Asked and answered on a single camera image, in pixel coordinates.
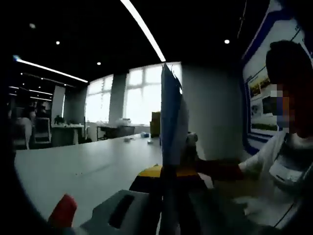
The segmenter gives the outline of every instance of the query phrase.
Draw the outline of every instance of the ceiling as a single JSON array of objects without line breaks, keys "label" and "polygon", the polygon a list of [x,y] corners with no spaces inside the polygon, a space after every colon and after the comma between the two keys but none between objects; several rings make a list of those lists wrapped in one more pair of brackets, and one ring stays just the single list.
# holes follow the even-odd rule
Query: ceiling
[{"label": "ceiling", "polygon": [[[269,0],[247,1],[239,38],[246,0],[131,2],[166,61],[229,65],[239,61],[251,42]],[[41,4],[24,2],[14,7],[14,12],[15,22],[10,29],[13,35],[11,54],[25,61],[87,81],[160,63],[144,33],[119,0],[75,4],[57,0]],[[226,45],[225,39],[229,39],[230,44]],[[67,88],[87,85],[13,60],[10,76],[10,86],[48,93],[53,93],[57,85],[54,81],[67,84]]]}]

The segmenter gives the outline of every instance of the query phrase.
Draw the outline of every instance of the paper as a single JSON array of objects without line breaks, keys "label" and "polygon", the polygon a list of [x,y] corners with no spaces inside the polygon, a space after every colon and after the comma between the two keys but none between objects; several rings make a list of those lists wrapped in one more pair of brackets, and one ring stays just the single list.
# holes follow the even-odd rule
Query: paper
[{"label": "paper", "polygon": [[163,164],[179,165],[188,134],[188,111],[181,84],[166,64],[161,75],[161,147]]}]

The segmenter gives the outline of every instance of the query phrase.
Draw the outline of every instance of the ceiling light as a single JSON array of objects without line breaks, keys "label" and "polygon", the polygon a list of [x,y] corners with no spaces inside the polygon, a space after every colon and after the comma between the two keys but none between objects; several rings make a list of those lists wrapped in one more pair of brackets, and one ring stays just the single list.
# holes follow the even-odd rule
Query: ceiling light
[{"label": "ceiling light", "polygon": [[51,101],[51,99],[44,99],[44,98],[38,98],[38,97],[30,97],[30,98],[32,98],[32,99],[42,99],[42,100],[47,100],[47,101]]},{"label": "ceiling light", "polygon": [[52,95],[51,93],[47,93],[47,92],[40,92],[40,91],[34,91],[34,90],[29,90],[30,92],[37,92],[37,93],[41,93],[41,94],[49,94]]},{"label": "ceiling light", "polygon": [[160,48],[157,45],[157,42],[155,41],[154,37],[152,36],[150,30],[148,29],[147,25],[143,21],[142,17],[137,12],[136,8],[133,6],[133,4],[129,0],[121,0],[121,2],[124,4],[124,6],[127,8],[129,13],[133,16],[133,18],[136,20],[137,24],[143,31],[143,33],[146,35],[147,39],[149,40],[151,46],[156,51],[156,54],[158,55],[161,62],[165,62],[165,57],[162,54]]},{"label": "ceiling light", "polygon": [[38,67],[38,68],[41,68],[41,69],[44,69],[44,70],[48,70],[48,71],[51,71],[51,72],[55,72],[55,73],[58,73],[58,74],[61,74],[61,75],[64,75],[64,76],[67,76],[67,77],[76,79],[76,80],[81,81],[81,82],[88,83],[88,81],[86,81],[86,80],[84,80],[84,79],[81,79],[81,78],[79,78],[79,77],[74,77],[74,76],[69,75],[69,74],[64,73],[64,72],[60,72],[60,71],[57,71],[57,70],[53,70],[53,69],[47,68],[47,67],[45,67],[45,66],[37,65],[37,64],[34,64],[34,63],[31,63],[31,62],[22,60],[22,59],[20,59],[20,58],[19,58],[18,56],[16,56],[16,55],[14,55],[13,57],[14,57],[14,59],[15,59],[17,62],[24,63],[24,64],[27,64],[27,65],[32,65],[32,66],[35,66],[35,67]]}]

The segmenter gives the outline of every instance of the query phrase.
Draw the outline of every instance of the bright window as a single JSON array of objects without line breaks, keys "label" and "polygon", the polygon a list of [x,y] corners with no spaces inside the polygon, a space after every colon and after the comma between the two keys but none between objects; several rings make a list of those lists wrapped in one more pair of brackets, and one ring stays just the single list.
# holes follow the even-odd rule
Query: bright window
[{"label": "bright window", "polygon": [[90,82],[86,96],[86,121],[109,121],[112,83],[113,75]]},{"label": "bright window", "polygon": [[[179,62],[167,63],[172,73],[181,82]],[[161,110],[161,65],[152,65],[131,70],[127,76],[124,96],[124,117],[132,124],[150,125],[151,112]]]}]

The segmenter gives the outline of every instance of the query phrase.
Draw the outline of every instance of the blue frame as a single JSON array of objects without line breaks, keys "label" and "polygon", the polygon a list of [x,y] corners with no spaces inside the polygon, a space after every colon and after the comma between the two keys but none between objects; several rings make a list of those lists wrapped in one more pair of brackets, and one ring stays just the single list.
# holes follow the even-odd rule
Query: blue frame
[{"label": "blue frame", "polygon": [[[268,33],[272,29],[273,25],[275,24],[276,21],[285,21],[285,20],[290,20],[292,18],[292,13],[288,11],[287,9],[283,8],[280,11],[272,11],[269,12],[268,15],[266,16],[263,25],[260,28],[260,31],[258,35],[256,36],[255,40],[252,42],[251,47],[247,51],[246,55],[242,59],[242,69],[244,66],[247,64],[247,62],[252,58],[252,56],[255,54],[257,49],[260,47],[264,39],[267,37]],[[251,78],[247,80],[250,81],[252,78],[257,76],[265,67],[263,67],[260,71],[258,71],[255,75],[253,75]],[[265,134],[259,134],[259,133],[253,133],[251,132],[251,113],[250,113],[250,94],[249,94],[249,89],[248,89],[248,84],[247,82],[244,82],[244,79],[242,78],[241,83],[240,83],[240,88],[243,94],[243,105],[246,108],[243,108],[244,111],[244,129],[243,129],[243,145],[244,149],[251,155],[256,154],[259,149],[252,147],[249,144],[248,139],[256,140],[259,142],[266,143],[268,140],[255,137],[255,136],[248,136],[248,134],[255,134],[259,136],[265,136],[265,137],[272,137],[272,135],[265,135]]]}]

